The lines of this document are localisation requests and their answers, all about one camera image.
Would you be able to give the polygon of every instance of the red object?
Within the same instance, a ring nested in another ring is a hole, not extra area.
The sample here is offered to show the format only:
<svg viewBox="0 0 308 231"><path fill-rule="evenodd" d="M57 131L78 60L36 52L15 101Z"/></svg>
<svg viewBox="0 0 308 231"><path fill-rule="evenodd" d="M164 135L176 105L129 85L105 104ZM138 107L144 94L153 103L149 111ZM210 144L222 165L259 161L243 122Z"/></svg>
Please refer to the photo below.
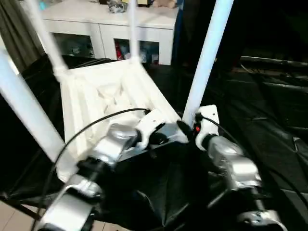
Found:
<svg viewBox="0 0 308 231"><path fill-rule="evenodd" d="M119 44L116 42L115 43L115 51L116 51L116 59L117 60L124 60L124 56L122 55L122 52L120 50Z"/></svg>

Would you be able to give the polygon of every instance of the cabinet door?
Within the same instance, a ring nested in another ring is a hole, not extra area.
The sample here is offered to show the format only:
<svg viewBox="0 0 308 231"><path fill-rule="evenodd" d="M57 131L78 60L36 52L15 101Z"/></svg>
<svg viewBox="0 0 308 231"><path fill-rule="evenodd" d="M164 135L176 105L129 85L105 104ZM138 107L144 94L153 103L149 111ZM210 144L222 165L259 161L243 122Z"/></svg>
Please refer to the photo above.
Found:
<svg viewBox="0 0 308 231"><path fill-rule="evenodd" d="M53 33L62 54L105 58L98 24L56 20L44 21L48 30Z"/></svg>
<svg viewBox="0 0 308 231"><path fill-rule="evenodd" d="M119 55L118 46L126 43L129 40L129 27L100 24L100 30L103 39L105 55L107 58L117 60ZM173 33L171 29L158 28L137 28L137 38L141 41L141 58L148 59L148 51L145 51L144 46L151 46L150 50L154 53L150 54L150 58L155 57L155 50L158 50L159 64L170 65L173 48Z"/></svg>

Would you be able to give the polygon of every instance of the white pole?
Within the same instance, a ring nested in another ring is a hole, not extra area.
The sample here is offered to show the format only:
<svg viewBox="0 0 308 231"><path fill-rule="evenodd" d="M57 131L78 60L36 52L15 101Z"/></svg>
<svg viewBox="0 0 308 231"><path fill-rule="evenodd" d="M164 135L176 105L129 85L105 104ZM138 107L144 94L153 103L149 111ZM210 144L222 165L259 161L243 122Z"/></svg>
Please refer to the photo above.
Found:
<svg viewBox="0 0 308 231"><path fill-rule="evenodd" d="M194 114L200 107L232 5L233 0L216 0L183 115L183 121L191 128Z"/></svg>
<svg viewBox="0 0 308 231"><path fill-rule="evenodd" d="M46 49L46 53L48 54L53 67L54 75L60 82L60 79L65 76L65 73L67 72L67 66L62 59L54 37L47 31L46 26L44 25L37 0L26 0L26 2L31 12L29 18Z"/></svg>
<svg viewBox="0 0 308 231"><path fill-rule="evenodd" d="M55 161L64 146L60 135L41 108L32 91L20 75L10 68L7 57L0 51L0 93L51 161ZM64 153L57 165L58 177L67 180L74 171L75 161Z"/></svg>
<svg viewBox="0 0 308 231"><path fill-rule="evenodd" d="M139 42L137 38L137 19L136 19L136 8L137 2L136 0L130 0L128 6L128 16L129 16L129 30L130 30L130 40L129 40L129 49L130 49L130 57L131 59L139 58Z"/></svg>

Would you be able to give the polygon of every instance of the white cabinet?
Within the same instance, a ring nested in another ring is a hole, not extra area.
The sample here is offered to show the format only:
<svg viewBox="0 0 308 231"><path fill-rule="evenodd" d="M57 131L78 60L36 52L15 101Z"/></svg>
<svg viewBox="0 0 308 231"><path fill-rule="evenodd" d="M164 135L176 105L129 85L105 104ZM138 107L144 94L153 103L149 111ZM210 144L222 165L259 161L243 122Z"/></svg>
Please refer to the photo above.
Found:
<svg viewBox="0 0 308 231"><path fill-rule="evenodd" d="M100 25L105 55L117 59L116 39L129 39L128 26ZM140 41L157 42L159 45L159 64L170 65L173 48L173 30L138 27L137 38Z"/></svg>
<svg viewBox="0 0 308 231"><path fill-rule="evenodd" d="M178 8L166 7L136 9L137 38L148 42L147 46L152 44L157 48L159 64L171 64L178 11ZM84 56L91 53L86 51L88 48L93 50L95 58L106 57L116 60L115 40L129 39L128 12L110 13L107 5L89 0L65 0L44 10L43 18L48 30L54 33L62 53L65 54L71 52L70 55L77 53ZM77 48L71 45L68 51L65 48L68 41L75 41Z"/></svg>
<svg viewBox="0 0 308 231"><path fill-rule="evenodd" d="M99 25L96 23L44 20L62 54L105 58Z"/></svg>

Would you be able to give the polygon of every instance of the black cloth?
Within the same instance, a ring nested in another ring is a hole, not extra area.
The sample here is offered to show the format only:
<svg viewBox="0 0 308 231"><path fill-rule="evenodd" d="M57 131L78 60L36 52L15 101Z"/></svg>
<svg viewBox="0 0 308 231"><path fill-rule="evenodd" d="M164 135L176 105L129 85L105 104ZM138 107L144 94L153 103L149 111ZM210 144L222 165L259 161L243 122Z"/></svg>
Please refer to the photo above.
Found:
<svg viewBox="0 0 308 231"><path fill-rule="evenodd" d="M64 60L73 68L89 59L64 56ZM193 74L171 66L145 68L181 114ZM63 137L60 86L48 58L33 63L23 77ZM264 184L273 195L274 208L289 230L307 228L307 211L290 187L271 175L262 162L283 173L305 195L308 147L307 94L303 84L302 80L290 83L214 70L202 101L202 105L217 105L220 123L256 161ZM1 156L0 197L37 206L51 162L4 99L0 106L6 134L3 150L10 152ZM223 230L219 229L222 220L232 208L221 209L219 216L206 210L207 203L223 188L220 178L208 174L210 170L206 154L196 149L193 142L174 143L126 160L107 183L102 183L108 200L96 207L97 219L136 231L194 230L205 226ZM54 176L45 206L61 186Z"/></svg>

